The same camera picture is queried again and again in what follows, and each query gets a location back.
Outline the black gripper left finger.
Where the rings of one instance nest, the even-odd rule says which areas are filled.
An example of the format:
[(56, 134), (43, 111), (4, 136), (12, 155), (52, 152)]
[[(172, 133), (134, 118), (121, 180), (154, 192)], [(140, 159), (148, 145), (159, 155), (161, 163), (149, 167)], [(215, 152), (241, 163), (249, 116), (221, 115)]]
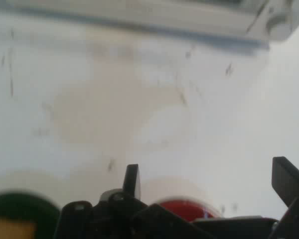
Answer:
[(140, 200), (139, 166), (126, 168), (121, 189), (106, 191), (97, 205), (63, 207), (56, 239), (195, 239), (197, 229), (163, 207)]

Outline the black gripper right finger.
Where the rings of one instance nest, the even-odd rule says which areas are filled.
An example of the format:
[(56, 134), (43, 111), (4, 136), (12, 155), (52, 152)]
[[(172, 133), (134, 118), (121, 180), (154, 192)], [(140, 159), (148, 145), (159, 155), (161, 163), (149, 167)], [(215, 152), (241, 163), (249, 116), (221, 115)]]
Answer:
[(272, 238), (299, 239), (299, 170), (283, 156), (273, 158), (272, 187), (288, 208)]

